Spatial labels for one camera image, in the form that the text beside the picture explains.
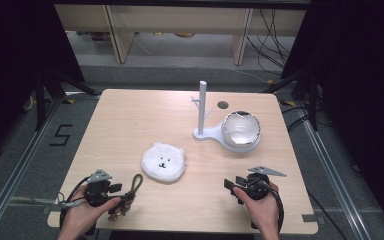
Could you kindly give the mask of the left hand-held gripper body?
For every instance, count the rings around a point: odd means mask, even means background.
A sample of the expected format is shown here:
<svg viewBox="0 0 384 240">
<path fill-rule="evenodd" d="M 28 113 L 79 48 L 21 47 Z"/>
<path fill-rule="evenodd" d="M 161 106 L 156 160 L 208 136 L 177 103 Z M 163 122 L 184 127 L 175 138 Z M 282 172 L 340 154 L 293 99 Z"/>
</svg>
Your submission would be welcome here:
<svg viewBox="0 0 384 240">
<path fill-rule="evenodd" d="M 85 199 L 91 206 L 101 206 L 110 199 L 109 187 L 113 185 L 111 178 L 109 173 L 98 169 L 87 179 Z"/>
</svg>

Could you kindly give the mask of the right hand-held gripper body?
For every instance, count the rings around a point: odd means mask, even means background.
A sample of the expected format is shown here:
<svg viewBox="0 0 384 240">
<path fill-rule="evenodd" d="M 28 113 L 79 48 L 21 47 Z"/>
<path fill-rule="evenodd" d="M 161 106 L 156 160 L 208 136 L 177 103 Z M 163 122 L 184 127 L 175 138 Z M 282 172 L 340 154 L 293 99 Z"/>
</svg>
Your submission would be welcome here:
<svg viewBox="0 0 384 240">
<path fill-rule="evenodd" d="M 272 188 L 270 187 L 270 175 L 280 177 L 286 176 L 285 173 L 264 166 L 250 167 L 249 171 L 250 174 L 243 177 L 247 180 L 246 185 L 235 183 L 253 200 L 260 200 L 272 191 Z"/>
</svg>

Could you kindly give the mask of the olive cord keychain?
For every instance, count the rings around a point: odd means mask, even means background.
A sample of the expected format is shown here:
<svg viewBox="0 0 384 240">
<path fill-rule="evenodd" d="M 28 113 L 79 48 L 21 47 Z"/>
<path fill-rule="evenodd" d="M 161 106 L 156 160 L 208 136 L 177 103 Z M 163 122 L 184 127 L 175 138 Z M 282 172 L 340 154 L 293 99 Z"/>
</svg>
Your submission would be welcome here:
<svg viewBox="0 0 384 240">
<path fill-rule="evenodd" d="M 111 210 L 108 211 L 109 221 L 116 221 L 120 216 L 125 216 L 126 213 L 130 210 L 138 189 L 143 183 L 143 176 L 141 174 L 136 174 L 132 179 L 132 184 L 130 190 L 124 195 L 120 196 L 120 202 Z"/>
</svg>

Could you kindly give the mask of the person's right hand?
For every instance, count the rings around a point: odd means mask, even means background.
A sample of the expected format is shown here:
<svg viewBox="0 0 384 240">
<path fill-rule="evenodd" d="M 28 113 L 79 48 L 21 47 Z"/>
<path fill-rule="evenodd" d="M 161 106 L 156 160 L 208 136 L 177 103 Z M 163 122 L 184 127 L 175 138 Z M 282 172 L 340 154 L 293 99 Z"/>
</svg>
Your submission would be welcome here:
<svg viewBox="0 0 384 240">
<path fill-rule="evenodd" d="M 276 231 L 279 234 L 279 208 L 276 198 L 271 193 L 260 200 L 253 200 L 238 187 L 234 188 L 234 192 L 237 197 L 244 202 L 251 217 L 251 221 L 260 233 L 274 233 Z"/>
</svg>

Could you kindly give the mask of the person's left hand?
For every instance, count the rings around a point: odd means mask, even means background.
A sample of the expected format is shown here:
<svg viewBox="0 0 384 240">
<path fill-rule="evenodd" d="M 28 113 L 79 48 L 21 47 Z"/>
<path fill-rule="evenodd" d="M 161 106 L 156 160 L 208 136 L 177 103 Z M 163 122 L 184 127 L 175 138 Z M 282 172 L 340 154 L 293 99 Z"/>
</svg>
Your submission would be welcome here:
<svg viewBox="0 0 384 240">
<path fill-rule="evenodd" d="M 98 207 L 93 207 L 89 203 L 81 203 L 69 208 L 60 232 L 85 234 L 104 213 L 115 207 L 119 202 L 119 198 L 113 198 Z"/>
</svg>

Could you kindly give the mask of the white plush bear pouch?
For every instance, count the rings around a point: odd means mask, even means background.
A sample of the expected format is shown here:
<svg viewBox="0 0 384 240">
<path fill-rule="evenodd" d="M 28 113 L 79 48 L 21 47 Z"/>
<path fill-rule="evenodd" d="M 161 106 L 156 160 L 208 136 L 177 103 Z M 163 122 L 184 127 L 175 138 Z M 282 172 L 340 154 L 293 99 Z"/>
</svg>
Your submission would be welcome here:
<svg viewBox="0 0 384 240">
<path fill-rule="evenodd" d="M 185 171 L 185 151 L 170 144 L 154 143 L 143 154 L 141 166 L 150 178 L 165 183 L 175 182 Z"/>
</svg>

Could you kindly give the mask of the white hook stand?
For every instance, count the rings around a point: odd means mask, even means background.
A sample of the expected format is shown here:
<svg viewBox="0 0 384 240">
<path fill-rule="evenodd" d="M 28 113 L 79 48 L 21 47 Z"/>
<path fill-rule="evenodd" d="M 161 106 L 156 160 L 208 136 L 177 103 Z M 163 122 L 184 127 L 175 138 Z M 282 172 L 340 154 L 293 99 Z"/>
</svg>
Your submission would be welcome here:
<svg viewBox="0 0 384 240">
<path fill-rule="evenodd" d="M 210 111 L 206 112 L 206 95 L 207 95 L 207 82 L 201 80 L 199 82 L 199 98 L 196 99 L 194 97 L 191 98 L 191 101 L 198 108 L 198 126 L 193 130 L 193 136 L 195 139 L 204 141 L 204 140 L 212 140 L 218 142 L 225 149 L 239 154 L 245 154 L 253 151 L 260 143 L 261 140 L 261 131 L 259 140 L 251 145 L 245 147 L 232 147 L 228 145 L 223 139 L 221 126 L 227 115 L 218 125 L 207 128 L 205 126 L 205 119 L 209 116 Z"/>
</svg>

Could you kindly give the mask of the black curtain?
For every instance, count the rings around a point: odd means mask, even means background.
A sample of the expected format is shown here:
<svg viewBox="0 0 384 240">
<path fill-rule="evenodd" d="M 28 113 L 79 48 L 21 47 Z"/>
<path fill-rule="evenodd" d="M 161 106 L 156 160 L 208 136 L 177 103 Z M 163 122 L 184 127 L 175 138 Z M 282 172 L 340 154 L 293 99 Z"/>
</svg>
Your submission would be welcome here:
<svg viewBox="0 0 384 240">
<path fill-rule="evenodd" d="M 51 0 L 0 0 L 0 142 L 35 89 L 37 76 L 84 80 Z"/>
<path fill-rule="evenodd" d="M 384 211 L 384 0 L 310 0 L 284 73 L 318 43 L 323 102 Z"/>
</svg>

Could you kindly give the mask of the light wooden shelf unit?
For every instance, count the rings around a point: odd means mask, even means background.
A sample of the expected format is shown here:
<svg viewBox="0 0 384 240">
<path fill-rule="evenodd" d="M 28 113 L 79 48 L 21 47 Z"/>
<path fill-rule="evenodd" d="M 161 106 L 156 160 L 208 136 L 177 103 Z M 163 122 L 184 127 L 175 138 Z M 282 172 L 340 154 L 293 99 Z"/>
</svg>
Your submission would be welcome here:
<svg viewBox="0 0 384 240">
<path fill-rule="evenodd" d="M 116 5 L 55 5 L 67 31 L 107 32 L 116 61 L 126 61 L 136 32 L 228 35 L 233 62 L 240 65 L 249 35 L 272 33 L 293 37 L 304 19 L 303 10 L 154 7 Z"/>
</svg>

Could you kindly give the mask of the metal floor rail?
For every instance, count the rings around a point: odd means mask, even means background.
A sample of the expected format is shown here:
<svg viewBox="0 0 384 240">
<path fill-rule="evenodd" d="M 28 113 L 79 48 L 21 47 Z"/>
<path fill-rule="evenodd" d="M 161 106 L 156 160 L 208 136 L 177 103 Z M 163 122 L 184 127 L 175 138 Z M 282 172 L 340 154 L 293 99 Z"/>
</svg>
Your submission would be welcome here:
<svg viewBox="0 0 384 240">
<path fill-rule="evenodd" d="M 22 155 L 18 159 L 17 164 L 10 172 L 10 175 L 6 179 L 5 185 L 0 190 L 0 220 L 10 202 L 11 197 L 27 171 L 33 155 L 36 153 L 37 148 L 45 135 L 48 125 L 61 104 L 61 99 L 53 100 L 49 104 L 48 109 L 45 111 L 45 119 L 38 128 L 34 129 L 34 132 L 32 133 L 28 144 L 24 148 Z"/>
<path fill-rule="evenodd" d="M 357 240 L 372 240 L 371 235 L 359 213 L 354 201 L 352 200 L 345 183 L 341 179 L 334 163 L 319 135 L 313 128 L 309 119 L 305 120 L 303 125 L 312 142 L 318 158 L 326 172 L 327 178 L 332 186 L 333 191 L 340 203 L 340 206 L 346 216 L 348 223 Z"/>
</svg>

